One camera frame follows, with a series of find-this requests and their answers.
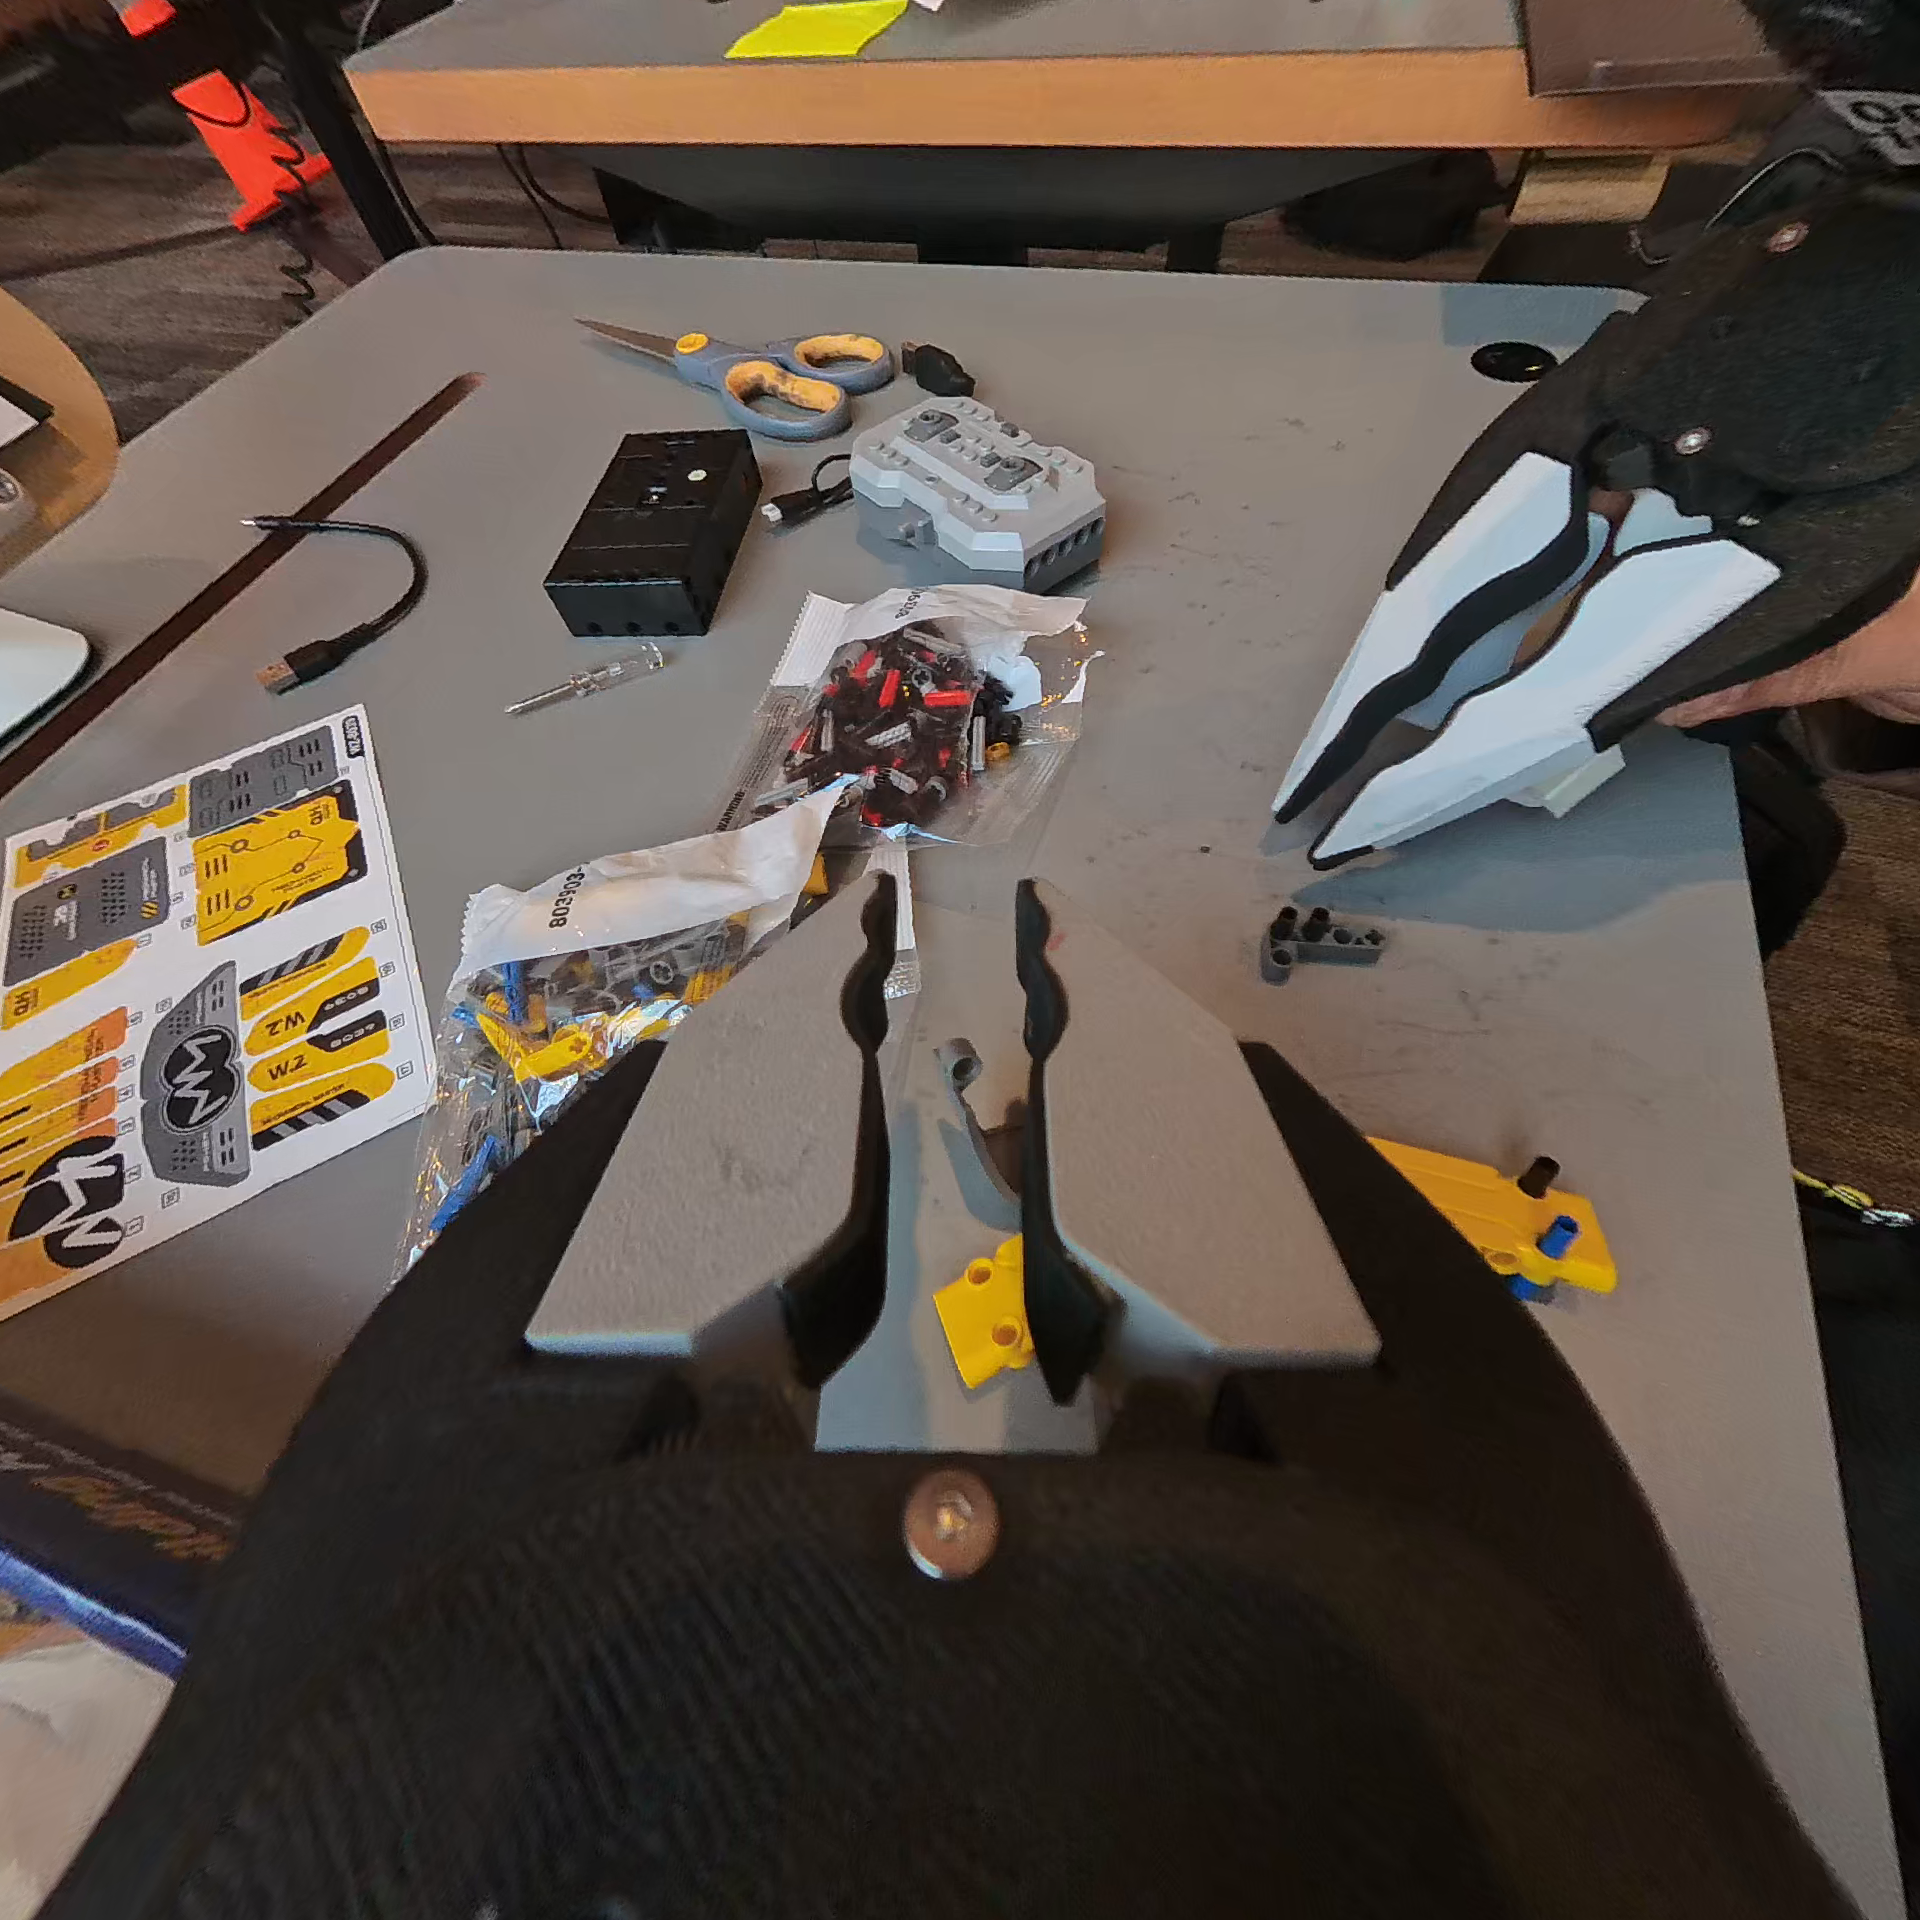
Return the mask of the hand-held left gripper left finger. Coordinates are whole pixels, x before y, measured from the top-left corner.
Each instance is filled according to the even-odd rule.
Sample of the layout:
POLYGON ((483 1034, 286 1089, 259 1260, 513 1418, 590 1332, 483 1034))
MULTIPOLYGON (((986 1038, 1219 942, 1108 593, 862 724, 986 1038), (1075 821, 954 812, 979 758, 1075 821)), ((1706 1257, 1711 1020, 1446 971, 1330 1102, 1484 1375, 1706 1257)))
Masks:
POLYGON ((897 876, 862 873, 664 1044, 526 1329, 535 1350, 820 1388, 870 1340, 897 910, 897 876))

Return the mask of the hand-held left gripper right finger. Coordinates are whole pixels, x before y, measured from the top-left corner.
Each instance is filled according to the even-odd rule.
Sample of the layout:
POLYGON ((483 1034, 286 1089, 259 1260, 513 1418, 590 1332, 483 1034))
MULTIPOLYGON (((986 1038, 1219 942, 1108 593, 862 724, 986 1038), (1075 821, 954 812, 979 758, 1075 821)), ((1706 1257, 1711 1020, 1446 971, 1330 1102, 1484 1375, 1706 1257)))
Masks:
POLYGON ((1049 879, 1015 889, 1015 971, 1048 1394, 1375 1362, 1377 1324, 1235 1034, 1049 879))

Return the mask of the yellow grey brick assembly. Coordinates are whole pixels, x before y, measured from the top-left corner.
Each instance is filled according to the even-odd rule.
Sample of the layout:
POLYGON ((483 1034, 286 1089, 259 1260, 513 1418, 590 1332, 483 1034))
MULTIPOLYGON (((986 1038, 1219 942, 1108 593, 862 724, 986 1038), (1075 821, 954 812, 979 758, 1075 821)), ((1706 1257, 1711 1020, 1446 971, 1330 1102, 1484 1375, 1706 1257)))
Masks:
POLYGON ((987 1254, 975 1254, 955 1281, 934 1293, 954 1369, 966 1390, 979 1390, 1036 1358, 1025 1308, 1022 1194, 1015 1177, 1022 1132, 980 1127, 971 1089, 983 1062, 971 1041, 943 1043, 936 1062, 971 1155, 983 1211, 1001 1233, 987 1254))

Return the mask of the yellow panel brick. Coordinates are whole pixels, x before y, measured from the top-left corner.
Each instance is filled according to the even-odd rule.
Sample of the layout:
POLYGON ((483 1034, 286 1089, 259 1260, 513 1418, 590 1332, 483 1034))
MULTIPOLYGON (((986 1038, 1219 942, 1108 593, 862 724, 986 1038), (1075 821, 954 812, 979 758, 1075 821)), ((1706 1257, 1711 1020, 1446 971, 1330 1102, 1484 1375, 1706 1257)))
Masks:
POLYGON ((1617 1291, 1617 1260, 1593 1203, 1585 1196, 1554 1185, 1545 1201, 1535 1203, 1515 1189, 1519 1174, 1508 1177, 1495 1165, 1378 1137, 1369 1137, 1369 1145, 1451 1223, 1505 1284, 1515 1254, 1531 1245, 1552 1215, 1568 1214, 1579 1220, 1583 1235, 1567 1257, 1567 1281, 1554 1297, 1567 1289, 1596 1297, 1617 1291))

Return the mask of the grey bent beam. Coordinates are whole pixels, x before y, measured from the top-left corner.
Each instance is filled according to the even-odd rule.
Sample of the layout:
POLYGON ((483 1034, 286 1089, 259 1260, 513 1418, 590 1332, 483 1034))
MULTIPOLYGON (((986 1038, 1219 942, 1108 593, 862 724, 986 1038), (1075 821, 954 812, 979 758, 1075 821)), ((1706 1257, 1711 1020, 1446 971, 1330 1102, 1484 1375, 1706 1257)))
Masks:
MULTIPOLYGON (((1314 905, 1298 907, 1306 918, 1314 905)), ((1336 915, 1330 917, 1336 931, 1322 945, 1306 945, 1304 939, 1296 945, 1276 945, 1268 938, 1268 921, 1257 955, 1260 978, 1272 985, 1282 985, 1296 978, 1296 974, 1307 964, 1351 970, 1375 966, 1386 951, 1386 935, 1382 929, 1362 926, 1351 918, 1337 918, 1336 915)))

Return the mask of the bag of black red pins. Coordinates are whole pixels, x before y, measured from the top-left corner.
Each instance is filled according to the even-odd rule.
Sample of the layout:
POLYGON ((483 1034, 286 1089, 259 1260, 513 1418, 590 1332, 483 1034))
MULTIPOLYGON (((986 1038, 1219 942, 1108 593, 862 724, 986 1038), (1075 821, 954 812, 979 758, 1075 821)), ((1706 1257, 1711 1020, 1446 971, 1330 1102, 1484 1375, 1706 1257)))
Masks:
POLYGON ((934 586, 810 593, 760 697, 718 830, 833 799, 823 841, 1009 844, 1083 731, 1083 594, 934 586))

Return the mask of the person's right hand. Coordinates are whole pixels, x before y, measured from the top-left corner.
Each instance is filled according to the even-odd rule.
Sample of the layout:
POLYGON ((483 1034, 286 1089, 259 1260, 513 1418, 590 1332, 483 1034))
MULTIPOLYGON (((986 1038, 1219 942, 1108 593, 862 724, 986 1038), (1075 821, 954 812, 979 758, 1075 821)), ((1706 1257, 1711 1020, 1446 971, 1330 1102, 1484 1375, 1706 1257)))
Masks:
POLYGON ((1668 730, 1703 730, 1752 714, 1854 703, 1897 726, 1919 724, 1919 579, 1884 612, 1831 650, 1777 675, 1663 710, 1668 730))

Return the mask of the black backpack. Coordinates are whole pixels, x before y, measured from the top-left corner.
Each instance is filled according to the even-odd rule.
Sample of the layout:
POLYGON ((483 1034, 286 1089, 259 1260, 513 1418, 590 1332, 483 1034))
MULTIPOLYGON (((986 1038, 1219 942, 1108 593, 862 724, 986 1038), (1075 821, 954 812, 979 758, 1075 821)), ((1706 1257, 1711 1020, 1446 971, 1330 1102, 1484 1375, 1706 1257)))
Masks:
POLYGON ((1914 1317, 1915 751, 1771 724, 1732 770, 1816 1297, 1914 1317))

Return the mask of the grey hub brick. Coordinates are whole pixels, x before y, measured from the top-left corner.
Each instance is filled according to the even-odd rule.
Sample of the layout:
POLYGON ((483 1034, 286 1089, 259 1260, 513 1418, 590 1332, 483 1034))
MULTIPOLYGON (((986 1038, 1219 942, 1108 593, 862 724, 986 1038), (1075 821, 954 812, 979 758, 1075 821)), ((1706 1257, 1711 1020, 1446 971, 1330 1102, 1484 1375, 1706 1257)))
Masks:
POLYGON ((1056 593, 1102 558, 1108 502, 1090 460, 971 398, 865 428, 848 477, 857 537, 913 586, 1056 593))

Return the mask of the yellow grey sticker sheet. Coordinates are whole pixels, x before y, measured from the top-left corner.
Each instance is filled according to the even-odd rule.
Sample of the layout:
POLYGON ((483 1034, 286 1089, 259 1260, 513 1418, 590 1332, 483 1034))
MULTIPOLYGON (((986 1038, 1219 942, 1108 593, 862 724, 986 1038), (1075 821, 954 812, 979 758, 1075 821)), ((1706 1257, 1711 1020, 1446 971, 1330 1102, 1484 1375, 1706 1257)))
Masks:
POLYGON ((2 1315, 424 1116, 358 703, 6 841, 2 1315))

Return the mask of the black battery box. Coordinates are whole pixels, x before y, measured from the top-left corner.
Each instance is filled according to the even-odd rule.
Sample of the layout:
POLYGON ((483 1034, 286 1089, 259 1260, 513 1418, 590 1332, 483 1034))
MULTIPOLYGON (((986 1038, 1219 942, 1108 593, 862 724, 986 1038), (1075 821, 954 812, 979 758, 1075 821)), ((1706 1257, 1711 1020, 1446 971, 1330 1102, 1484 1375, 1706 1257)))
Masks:
POLYGON ((547 599, 584 641, 703 638, 760 502, 748 433, 628 435, 552 563, 547 599))

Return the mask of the blue robot kit box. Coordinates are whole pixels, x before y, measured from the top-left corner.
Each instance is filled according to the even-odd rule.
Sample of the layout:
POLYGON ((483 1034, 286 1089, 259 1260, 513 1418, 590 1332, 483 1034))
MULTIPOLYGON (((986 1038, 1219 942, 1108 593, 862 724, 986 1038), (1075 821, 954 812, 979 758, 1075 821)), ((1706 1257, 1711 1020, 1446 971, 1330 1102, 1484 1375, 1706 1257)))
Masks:
POLYGON ((248 1505, 2 1397, 2 1589, 177 1679, 248 1505))

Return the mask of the grey yellow scissors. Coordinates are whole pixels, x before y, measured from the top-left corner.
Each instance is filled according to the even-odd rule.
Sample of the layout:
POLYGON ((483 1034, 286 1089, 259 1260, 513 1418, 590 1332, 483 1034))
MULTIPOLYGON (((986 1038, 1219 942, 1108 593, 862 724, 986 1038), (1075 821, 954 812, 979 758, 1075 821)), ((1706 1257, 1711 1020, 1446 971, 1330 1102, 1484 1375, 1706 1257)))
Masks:
POLYGON ((670 369, 690 388, 714 393, 737 428, 769 441, 833 441, 850 430, 857 395, 878 393, 897 379, 891 347, 856 331, 739 345, 699 329, 667 338, 606 319, 577 324, 670 369))

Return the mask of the silver stand base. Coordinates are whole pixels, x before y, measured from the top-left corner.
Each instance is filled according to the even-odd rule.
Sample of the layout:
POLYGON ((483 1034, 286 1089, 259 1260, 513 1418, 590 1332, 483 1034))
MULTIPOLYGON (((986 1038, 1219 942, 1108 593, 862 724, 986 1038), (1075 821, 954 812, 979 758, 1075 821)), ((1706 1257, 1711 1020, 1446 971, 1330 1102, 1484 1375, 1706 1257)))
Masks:
POLYGON ((2 741, 56 708, 86 682, 91 660, 91 642, 81 630, 2 609, 2 741))

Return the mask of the wooden display board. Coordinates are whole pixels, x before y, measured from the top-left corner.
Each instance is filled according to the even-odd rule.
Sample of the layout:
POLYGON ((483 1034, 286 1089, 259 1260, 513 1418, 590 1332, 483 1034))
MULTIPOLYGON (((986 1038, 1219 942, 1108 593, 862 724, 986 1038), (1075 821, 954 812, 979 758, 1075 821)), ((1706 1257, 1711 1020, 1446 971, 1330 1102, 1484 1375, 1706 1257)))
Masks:
POLYGON ((6 474, 22 491, 22 501, 6 502, 2 571, 12 571, 106 497, 120 437, 94 372, 12 293, 2 293, 2 375, 49 409, 49 419, 2 454, 6 474))

